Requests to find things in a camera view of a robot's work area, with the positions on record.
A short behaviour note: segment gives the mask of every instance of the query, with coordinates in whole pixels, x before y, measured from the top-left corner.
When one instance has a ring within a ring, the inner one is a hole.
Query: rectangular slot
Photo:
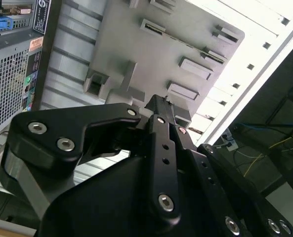
[[[194,114],[192,117],[192,122],[189,126],[203,133],[207,130],[211,123],[212,121],[210,119],[205,118],[199,114]]]
[[[26,15],[32,12],[32,4],[22,4],[22,5],[14,5],[14,4],[7,4],[2,5],[3,15]]]
[[[156,25],[155,23],[148,21],[146,19],[143,19],[141,29],[159,37],[162,37],[163,33],[165,32],[165,28]]]
[[[212,35],[214,37],[217,37],[220,40],[223,40],[224,42],[229,43],[229,44],[236,44],[237,41],[238,41],[237,38],[234,38],[234,37],[232,37],[232,36],[230,36],[230,35],[228,35],[226,33],[222,33],[222,32],[221,33],[214,32]]]
[[[215,63],[215,64],[219,64],[219,65],[222,65],[224,64],[224,61],[221,61],[221,60],[217,60],[209,55],[206,55],[206,54],[201,54],[201,57],[203,59],[205,59],[207,62],[210,62],[210,63]]]
[[[179,63],[180,68],[196,74],[197,76],[200,76],[203,79],[209,80],[209,78],[211,77],[211,75],[213,74],[213,71],[201,66],[200,64],[191,61],[190,59],[187,59],[185,57],[183,57]]]
[[[205,117],[216,118],[224,106],[214,100],[205,98],[197,110],[197,114]]]
[[[150,31],[153,31],[155,34],[158,34],[160,36],[163,35],[163,33],[159,30],[156,30],[154,27],[150,26],[149,24],[145,24],[145,28],[150,30]]]
[[[168,14],[172,14],[173,8],[175,7],[175,5],[171,4],[174,4],[174,2],[171,0],[151,0],[151,5],[159,8],[160,10]]]
[[[168,86],[168,93],[174,94],[188,101],[195,101],[199,93],[171,82]]]
[[[212,50],[210,50],[209,48],[204,48],[204,52],[206,52],[206,53],[208,53],[208,54],[210,54],[210,55],[212,55],[212,56],[214,56],[214,57],[217,57],[217,58],[219,58],[220,60],[222,60],[222,61],[224,61],[224,62],[226,62],[227,61],[227,58],[226,57],[224,57],[223,55],[220,55],[220,54],[218,54],[218,53],[216,53],[216,52],[213,52]]]
[[[221,32],[223,32],[223,33],[225,33],[225,34],[227,34],[227,35],[229,35],[229,36],[231,36],[231,37],[233,37],[233,38],[235,38],[235,39],[238,39],[238,38],[239,38],[237,34],[235,34],[234,32],[232,32],[232,31],[230,31],[230,30],[228,30],[227,28],[224,28],[224,27],[222,27],[222,26],[217,26],[216,28],[217,28],[219,31],[221,31]]]

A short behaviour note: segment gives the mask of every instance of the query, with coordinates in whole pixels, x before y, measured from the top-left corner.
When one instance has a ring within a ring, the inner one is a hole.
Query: screw hole
[[[168,147],[166,144],[163,144],[163,148],[164,148],[165,150],[169,150],[169,147]]]
[[[212,184],[212,185],[215,185],[215,182],[213,179],[211,179],[210,177],[208,178],[209,182]]]
[[[63,145],[64,147],[69,147],[71,144],[70,144],[69,142],[62,142],[62,145]]]
[[[170,204],[169,201],[168,201],[167,199],[164,199],[164,200],[163,200],[163,203],[164,203],[165,206],[169,206],[169,204]]]
[[[39,125],[33,125],[33,129],[36,130],[36,131],[41,131],[42,130],[41,126],[39,126]]]
[[[168,160],[168,159],[166,159],[166,158],[163,158],[163,160],[162,160],[162,161],[163,161],[163,163],[164,163],[164,164],[169,164],[169,160]]]

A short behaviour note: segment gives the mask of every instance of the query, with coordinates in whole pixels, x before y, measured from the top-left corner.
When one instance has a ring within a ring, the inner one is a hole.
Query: blue cable
[[[254,130],[272,130],[271,128],[266,128],[266,127],[253,127],[253,126],[249,126],[247,124],[241,123],[239,122],[238,124],[241,124],[245,127],[248,127],[250,129],[254,129]],[[283,123],[282,125],[293,125],[293,123]]]
[[[241,125],[243,125],[243,126],[245,126],[245,127],[248,127],[248,128],[250,128],[250,129],[254,129],[254,130],[270,130],[269,128],[253,127],[253,126],[249,126],[249,125],[247,125],[247,124],[240,123],[240,122],[239,122],[238,124],[241,124]]]

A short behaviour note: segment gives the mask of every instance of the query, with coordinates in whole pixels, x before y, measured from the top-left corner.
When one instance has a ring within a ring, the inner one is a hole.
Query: gray plastic panel
[[[140,28],[143,19],[162,28],[150,34],[149,29]],[[231,35],[217,29],[218,26],[229,30]],[[221,34],[231,44],[213,37],[213,33]],[[172,81],[200,94],[194,102],[170,95],[175,105],[193,115],[243,38],[242,31],[185,0],[176,1],[171,14],[150,4],[149,0],[140,0],[134,9],[129,7],[128,1],[108,1],[90,68],[110,76],[113,83],[102,88],[109,91],[120,86],[128,61],[136,62],[130,86],[145,92],[145,102],[136,102],[136,105],[144,107],[153,94],[166,96],[167,85]],[[206,47],[227,61],[216,64],[205,60],[200,50]],[[182,57],[213,71],[209,80],[181,69],[178,63]]]

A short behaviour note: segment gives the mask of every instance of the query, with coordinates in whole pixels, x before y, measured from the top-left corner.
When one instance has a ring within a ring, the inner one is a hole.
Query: blue connector
[[[12,30],[13,20],[6,16],[0,16],[0,30]]]

